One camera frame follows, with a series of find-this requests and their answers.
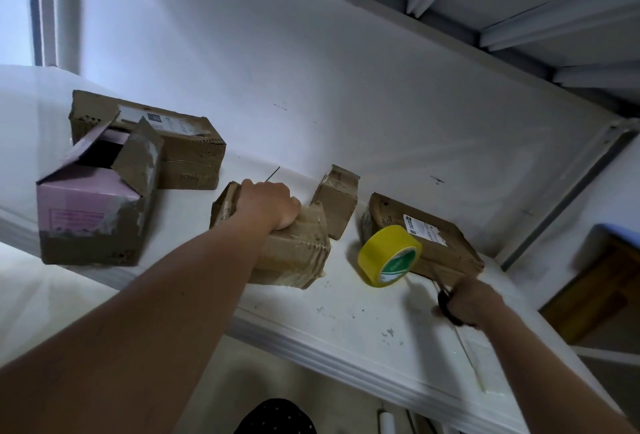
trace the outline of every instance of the packing tape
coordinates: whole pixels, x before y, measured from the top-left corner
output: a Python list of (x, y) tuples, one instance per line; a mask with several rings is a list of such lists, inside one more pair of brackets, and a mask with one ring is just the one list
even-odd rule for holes
[(389, 225), (371, 236), (360, 249), (358, 266), (375, 287), (393, 284), (413, 266), (422, 244), (400, 225)]

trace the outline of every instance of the floor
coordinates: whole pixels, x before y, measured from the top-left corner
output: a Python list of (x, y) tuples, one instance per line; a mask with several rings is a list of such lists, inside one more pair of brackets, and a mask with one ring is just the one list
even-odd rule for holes
[[(0, 364), (58, 332), (116, 291), (0, 243)], [(404, 409), (287, 360), (224, 337), (177, 423), (175, 434), (226, 434), (261, 401), (282, 397), (319, 434), (377, 434), (377, 411), (411, 434)]]

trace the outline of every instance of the person's left arm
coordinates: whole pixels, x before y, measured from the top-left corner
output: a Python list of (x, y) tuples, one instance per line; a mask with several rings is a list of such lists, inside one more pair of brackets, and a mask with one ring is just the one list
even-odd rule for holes
[(2, 430), (170, 432), (269, 232), (299, 211), (282, 183), (245, 180), (232, 217), (0, 369)]

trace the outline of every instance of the hand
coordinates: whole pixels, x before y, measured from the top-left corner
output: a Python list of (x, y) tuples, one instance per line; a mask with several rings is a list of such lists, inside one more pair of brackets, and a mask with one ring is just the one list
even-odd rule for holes
[(271, 230), (289, 227), (298, 213), (300, 200), (290, 196), (284, 183), (255, 183), (244, 180), (236, 205), (237, 212), (249, 212), (268, 220)]
[[(471, 277), (465, 277), (453, 288), (452, 298), (447, 304), (449, 312), (468, 325), (482, 329), (492, 315), (504, 306), (502, 297), (488, 284)], [(442, 316), (439, 307), (433, 309), (436, 316)]]

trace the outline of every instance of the crumpled cardboard box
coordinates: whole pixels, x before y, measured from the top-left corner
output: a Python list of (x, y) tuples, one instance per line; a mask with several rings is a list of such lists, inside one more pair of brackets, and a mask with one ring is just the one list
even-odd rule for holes
[(344, 168), (331, 165), (318, 185), (311, 203), (320, 202), (324, 208), (329, 236), (338, 240), (347, 228), (358, 204), (358, 180), (360, 177)]
[(87, 91), (74, 91), (69, 114), (74, 143), (96, 124), (118, 110), (112, 128), (131, 131), (145, 117), (164, 139), (164, 155), (158, 188), (215, 190), (227, 145), (206, 117), (195, 117), (110, 98)]
[[(239, 194), (239, 183), (232, 181), (227, 185), (211, 208), (209, 228), (236, 212)], [(289, 227), (269, 234), (249, 282), (307, 289), (323, 276), (330, 251), (322, 205), (302, 207)]]
[(369, 240), (389, 225), (404, 227), (422, 244), (422, 254), (411, 272), (436, 279), (436, 271), (444, 284), (453, 286), (464, 276), (475, 277), (484, 269), (483, 260), (453, 223), (389, 197), (372, 194), (362, 217), (363, 240)]
[(138, 264), (160, 168), (163, 139), (146, 119), (131, 133), (95, 126), (36, 182), (45, 264)]

